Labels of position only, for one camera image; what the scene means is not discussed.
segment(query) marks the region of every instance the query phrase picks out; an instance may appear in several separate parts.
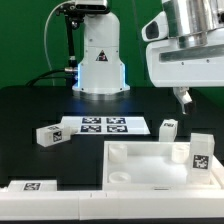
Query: white card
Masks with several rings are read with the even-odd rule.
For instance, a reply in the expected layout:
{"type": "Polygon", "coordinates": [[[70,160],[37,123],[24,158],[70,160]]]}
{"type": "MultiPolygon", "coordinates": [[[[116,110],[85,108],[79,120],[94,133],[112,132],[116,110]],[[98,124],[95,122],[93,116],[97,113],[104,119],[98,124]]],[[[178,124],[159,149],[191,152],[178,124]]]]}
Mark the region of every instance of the white card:
{"type": "Polygon", "coordinates": [[[70,117],[61,123],[78,128],[77,134],[88,135],[149,135],[143,117],[70,117]]]}

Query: black tabletop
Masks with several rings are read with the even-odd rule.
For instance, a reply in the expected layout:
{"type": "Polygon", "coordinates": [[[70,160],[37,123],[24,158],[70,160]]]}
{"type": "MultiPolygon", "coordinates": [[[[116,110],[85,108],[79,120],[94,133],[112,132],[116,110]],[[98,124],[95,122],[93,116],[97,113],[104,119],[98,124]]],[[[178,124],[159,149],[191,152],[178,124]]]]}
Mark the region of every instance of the black tabletop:
{"type": "Polygon", "coordinates": [[[167,88],[133,88],[129,96],[114,101],[77,99],[66,87],[3,88],[0,186],[7,186],[11,180],[56,179],[58,190],[102,189],[104,141],[158,141],[164,119],[179,122],[176,141],[190,141],[191,133],[213,134],[215,156],[222,161],[224,110],[196,90],[191,90],[191,96],[197,103],[197,112],[183,115],[172,89],[167,88]],[[143,116],[151,135],[75,135],[71,141],[48,148],[38,145],[36,129],[60,123],[62,116],[143,116]]]}

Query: green wall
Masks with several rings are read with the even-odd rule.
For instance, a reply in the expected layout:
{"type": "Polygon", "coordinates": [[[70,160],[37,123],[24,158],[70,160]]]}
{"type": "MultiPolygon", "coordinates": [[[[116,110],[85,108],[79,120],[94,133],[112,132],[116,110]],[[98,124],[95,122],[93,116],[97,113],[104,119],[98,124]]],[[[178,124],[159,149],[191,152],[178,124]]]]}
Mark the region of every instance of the green wall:
{"type": "MultiPolygon", "coordinates": [[[[121,22],[120,58],[127,67],[130,86],[149,86],[145,59],[147,43],[141,28],[161,11],[160,0],[108,0],[121,22]]],[[[0,8],[0,87],[23,85],[48,71],[44,56],[43,33],[51,10],[62,0],[1,0],[0,8]]],[[[83,29],[74,32],[75,48],[83,56],[83,29]]],[[[49,26],[48,44],[53,68],[67,65],[67,41],[64,17],[54,16],[49,26]]],[[[224,107],[224,88],[200,89],[224,107]]]]}

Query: warning label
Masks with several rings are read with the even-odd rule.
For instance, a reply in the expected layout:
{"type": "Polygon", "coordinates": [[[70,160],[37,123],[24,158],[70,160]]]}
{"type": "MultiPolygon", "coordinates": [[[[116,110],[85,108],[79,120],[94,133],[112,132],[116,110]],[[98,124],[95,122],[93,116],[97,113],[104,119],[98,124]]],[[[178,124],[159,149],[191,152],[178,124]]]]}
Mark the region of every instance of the warning label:
{"type": "Polygon", "coordinates": [[[104,51],[102,50],[99,54],[99,56],[97,57],[96,61],[108,61],[106,54],[104,53],[104,51]]]}

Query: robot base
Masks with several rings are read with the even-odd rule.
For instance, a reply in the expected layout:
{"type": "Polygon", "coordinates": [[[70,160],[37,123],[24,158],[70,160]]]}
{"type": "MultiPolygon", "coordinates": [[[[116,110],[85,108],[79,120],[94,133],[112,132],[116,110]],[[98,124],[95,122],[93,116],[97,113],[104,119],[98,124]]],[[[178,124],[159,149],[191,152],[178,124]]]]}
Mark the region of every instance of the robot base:
{"type": "Polygon", "coordinates": [[[102,101],[110,101],[110,100],[116,100],[120,98],[126,98],[130,94],[130,88],[127,88],[126,90],[122,90],[120,92],[116,93],[107,93],[107,94],[100,94],[100,93],[87,93],[83,91],[77,91],[73,88],[73,95],[76,98],[80,99],[87,99],[87,100],[102,100],[102,101]]]}

